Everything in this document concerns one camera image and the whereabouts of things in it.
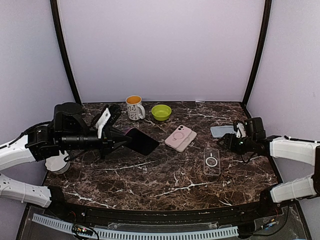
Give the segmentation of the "light blue phone case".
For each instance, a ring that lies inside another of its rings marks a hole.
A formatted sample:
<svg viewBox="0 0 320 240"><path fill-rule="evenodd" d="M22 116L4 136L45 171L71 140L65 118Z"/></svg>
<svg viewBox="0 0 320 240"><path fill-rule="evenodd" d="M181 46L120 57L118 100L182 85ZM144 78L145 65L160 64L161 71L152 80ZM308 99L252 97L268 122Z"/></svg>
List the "light blue phone case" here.
<svg viewBox="0 0 320 240"><path fill-rule="evenodd" d="M236 134L232 125L212 126L210 132L213 138L222 138L225 134Z"/></svg>

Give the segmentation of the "clear purple phone case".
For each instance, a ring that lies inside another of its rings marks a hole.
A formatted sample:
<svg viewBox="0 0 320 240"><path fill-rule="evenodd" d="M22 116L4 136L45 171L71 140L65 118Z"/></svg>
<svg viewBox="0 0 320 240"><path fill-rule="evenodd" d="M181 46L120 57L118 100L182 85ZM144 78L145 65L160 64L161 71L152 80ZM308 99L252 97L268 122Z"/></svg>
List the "clear purple phone case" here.
<svg viewBox="0 0 320 240"><path fill-rule="evenodd" d="M203 173L206 176L218 177L221 174L220 152L215 148L203 151Z"/></svg>

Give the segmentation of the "pink phone case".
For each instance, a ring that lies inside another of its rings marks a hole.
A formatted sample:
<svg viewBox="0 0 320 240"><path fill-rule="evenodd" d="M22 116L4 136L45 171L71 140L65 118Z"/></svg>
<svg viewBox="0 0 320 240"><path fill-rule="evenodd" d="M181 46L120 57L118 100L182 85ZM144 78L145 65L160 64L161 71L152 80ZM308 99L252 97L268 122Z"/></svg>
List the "pink phone case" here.
<svg viewBox="0 0 320 240"><path fill-rule="evenodd" d="M179 125L166 139L165 144L173 149L177 149L187 137L190 136L192 130L184 125Z"/></svg>

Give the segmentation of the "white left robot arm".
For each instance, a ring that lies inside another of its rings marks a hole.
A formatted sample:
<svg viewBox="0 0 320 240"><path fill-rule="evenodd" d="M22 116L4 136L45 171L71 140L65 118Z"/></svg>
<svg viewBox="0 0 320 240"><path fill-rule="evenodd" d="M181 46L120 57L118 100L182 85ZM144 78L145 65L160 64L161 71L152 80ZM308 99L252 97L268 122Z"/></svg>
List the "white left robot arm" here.
<svg viewBox="0 0 320 240"><path fill-rule="evenodd" d="M55 174L65 173L72 161L69 151L86 153L98 150L100 158L132 141L113 127L121 115L119 105L105 105L87 125L83 108L74 102L54 107L53 120L41 122L23 131L19 137L0 147L0 168L45 161L46 169Z"/></svg>

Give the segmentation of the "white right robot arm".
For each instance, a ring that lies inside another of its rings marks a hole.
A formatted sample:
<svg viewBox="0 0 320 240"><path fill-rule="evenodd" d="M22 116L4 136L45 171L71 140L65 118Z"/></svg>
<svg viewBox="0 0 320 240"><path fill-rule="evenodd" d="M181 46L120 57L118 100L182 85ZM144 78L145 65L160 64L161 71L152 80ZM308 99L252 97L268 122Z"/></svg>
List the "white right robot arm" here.
<svg viewBox="0 0 320 240"><path fill-rule="evenodd" d="M275 204L285 201L316 198L320 196L320 142L292 138L290 136L267 136L261 117L248 118L233 124L236 133L226 133L217 145L237 155L252 153L274 159L288 159L309 164L314 172L306 177L276 184L260 194L255 213L266 217Z"/></svg>

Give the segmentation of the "beige phone case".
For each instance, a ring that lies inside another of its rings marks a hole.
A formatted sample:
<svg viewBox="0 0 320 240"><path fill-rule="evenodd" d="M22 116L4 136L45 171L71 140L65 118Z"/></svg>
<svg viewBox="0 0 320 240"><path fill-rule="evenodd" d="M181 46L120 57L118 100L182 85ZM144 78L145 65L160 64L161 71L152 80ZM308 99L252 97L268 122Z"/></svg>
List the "beige phone case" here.
<svg viewBox="0 0 320 240"><path fill-rule="evenodd" d="M178 152L183 152L191 142L196 138L197 133L192 131L188 137L184 139L184 141L176 148Z"/></svg>

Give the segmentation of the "white floral mug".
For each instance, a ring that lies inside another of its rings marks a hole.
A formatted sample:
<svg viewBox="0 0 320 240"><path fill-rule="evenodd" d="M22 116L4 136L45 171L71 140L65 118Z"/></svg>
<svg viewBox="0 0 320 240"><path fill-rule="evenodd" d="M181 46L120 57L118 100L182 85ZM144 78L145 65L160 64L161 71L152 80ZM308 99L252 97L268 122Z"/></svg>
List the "white floral mug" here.
<svg viewBox="0 0 320 240"><path fill-rule="evenodd" d="M132 95L126 98L126 108L130 120L138 121L146 117L146 111L142 105L142 98L138 95Z"/></svg>

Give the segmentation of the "lime green bowl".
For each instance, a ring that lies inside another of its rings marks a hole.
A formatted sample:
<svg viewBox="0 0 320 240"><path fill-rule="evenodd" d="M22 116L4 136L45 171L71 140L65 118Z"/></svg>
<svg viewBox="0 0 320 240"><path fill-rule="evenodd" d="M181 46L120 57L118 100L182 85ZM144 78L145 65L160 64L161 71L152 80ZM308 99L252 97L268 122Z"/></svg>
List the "lime green bowl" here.
<svg viewBox="0 0 320 240"><path fill-rule="evenodd" d="M158 104L151 109L151 113L155 120L163 122L169 119L172 109L168 105Z"/></svg>

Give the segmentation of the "white scalloped dish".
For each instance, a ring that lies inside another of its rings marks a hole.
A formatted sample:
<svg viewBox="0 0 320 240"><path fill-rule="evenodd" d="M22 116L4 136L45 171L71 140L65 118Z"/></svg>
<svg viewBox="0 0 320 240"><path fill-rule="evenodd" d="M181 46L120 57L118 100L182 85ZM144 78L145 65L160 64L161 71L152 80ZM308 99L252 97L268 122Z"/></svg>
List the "white scalloped dish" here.
<svg viewBox="0 0 320 240"><path fill-rule="evenodd" d="M65 173L69 167L70 162L67 161L69 159L69 154L65 152L64 154L60 153L59 156L52 156L45 160L46 169L56 175L61 175Z"/></svg>

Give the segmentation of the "small circuit board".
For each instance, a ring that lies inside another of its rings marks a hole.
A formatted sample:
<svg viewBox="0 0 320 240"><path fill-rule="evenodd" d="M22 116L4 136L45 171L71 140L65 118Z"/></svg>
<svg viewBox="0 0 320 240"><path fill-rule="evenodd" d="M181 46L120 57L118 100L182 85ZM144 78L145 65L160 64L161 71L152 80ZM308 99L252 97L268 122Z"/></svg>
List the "small circuit board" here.
<svg viewBox="0 0 320 240"><path fill-rule="evenodd" d="M78 225L78 224L72 225L71 232L75 235L89 236L89 237L91 237L94 234L94 232L92 230L90 230L89 228L84 227L82 225Z"/></svg>

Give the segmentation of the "black front table rail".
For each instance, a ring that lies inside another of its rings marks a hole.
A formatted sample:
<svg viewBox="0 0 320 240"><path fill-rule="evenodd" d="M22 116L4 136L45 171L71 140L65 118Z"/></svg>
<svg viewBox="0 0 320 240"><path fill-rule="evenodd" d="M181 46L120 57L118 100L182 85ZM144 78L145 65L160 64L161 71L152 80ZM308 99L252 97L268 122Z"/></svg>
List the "black front table rail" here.
<svg viewBox="0 0 320 240"><path fill-rule="evenodd" d="M281 205L273 206L253 202L236 206L182 211L138 211L108 209L83 204L69 203L60 187L49 186L51 204L46 211L65 221L87 225L147 224L183 225L217 222L223 224L250 224L262 217L280 216Z"/></svg>

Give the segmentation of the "black left frame post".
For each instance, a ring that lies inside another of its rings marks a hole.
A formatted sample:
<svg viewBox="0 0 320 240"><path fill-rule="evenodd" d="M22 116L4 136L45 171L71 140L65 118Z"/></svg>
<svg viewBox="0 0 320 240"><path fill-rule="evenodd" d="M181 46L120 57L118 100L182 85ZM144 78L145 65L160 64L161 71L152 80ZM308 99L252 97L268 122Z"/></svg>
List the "black left frame post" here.
<svg viewBox="0 0 320 240"><path fill-rule="evenodd" d="M55 35L62 59L62 63L64 66L64 70L66 73L67 81L73 96L74 101L77 104L82 104L81 97L76 85L76 81L74 78L74 74L72 71L72 67L70 64L69 56L67 53L67 47L64 39L64 34L63 34L63 29L62 29L62 23L60 19L60 11L59 11L59 6L58 6L58 1L57 0L50 0L50 8L51 8L51 15L53 19L53 24L54 24L54 29L55 29Z"/></svg>

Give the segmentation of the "black frame post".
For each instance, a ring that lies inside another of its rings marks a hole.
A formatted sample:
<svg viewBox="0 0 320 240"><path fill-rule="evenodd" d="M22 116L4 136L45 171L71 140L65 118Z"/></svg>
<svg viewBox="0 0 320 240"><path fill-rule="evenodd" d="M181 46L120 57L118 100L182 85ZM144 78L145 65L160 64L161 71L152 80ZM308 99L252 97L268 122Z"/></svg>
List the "black frame post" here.
<svg viewBox="0 0 320 240"><path fill-rule="evenodd" d="M77 104L82 104L81 97L76 85L76 81L74 78L74 74L72 71L72 67L70 64L69 56L67 53L67 47L64 39L64 34L63 34L63 29L62 29L62 23L60 19L60 11L59 11L59 6L58 6L58 1L57 0L50 0L50 8L51 8L51 15L53 19L53 24L54 24L54 29L55 29L55 35L62 59L62 63L64 66L64 70L66 73L67 81L73 96L74 101Z"/></svg>
<svg viewBox="0 0 320 240"><path fill-rule="evenodd" d="M259 70L259 66L260 66L260 62L261 62L261 58L262 58L262 54L263 54L263 50L264 50L264 45L265 45L265 41L266 41L268 26L269 26L271 9L272 9L272 0L265 0L263 14L262 14L261 27L260 27L259 37L258 37L258 41L257 41L257 47L256 47L250 75L248 78L248 83L247 83L247 86L246 86L246 89L244 92L244 96L243 96L243 99L241 102L241 105L244 109L247 108L251 93L253 91L255 80L256 80L256 77L258 74L258 70Z"/></svg>

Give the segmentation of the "black right frame post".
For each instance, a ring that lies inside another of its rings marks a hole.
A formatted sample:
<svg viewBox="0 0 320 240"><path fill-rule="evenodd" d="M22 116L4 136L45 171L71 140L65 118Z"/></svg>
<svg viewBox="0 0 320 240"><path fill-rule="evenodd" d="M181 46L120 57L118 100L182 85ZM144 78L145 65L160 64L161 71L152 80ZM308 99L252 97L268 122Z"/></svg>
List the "black right frame post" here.
<svg viewBox="0 0 320 240"><path fill-rule="evenodd" d="M247 86L246 86L246 89L244 92L244 96L243 96L243 99L241 102L241 105L244 109L247 108L251 93L253 91L255 80L256 80L256 77L258 74L258 70L259 70L259 66L260 66L260 62L261 62L261 58L262 58L262 54L263 54L263 50L264 50L264 45L265 45L265 41L266 41L268 26L269 26L271 9L272 9L272 0L265 0L263 14L262 14L261 27L260 27L259 37L258 37L258 41L257 41L257 47L256 47L250 75L248 78L248 83L247 83Z"/></svg>

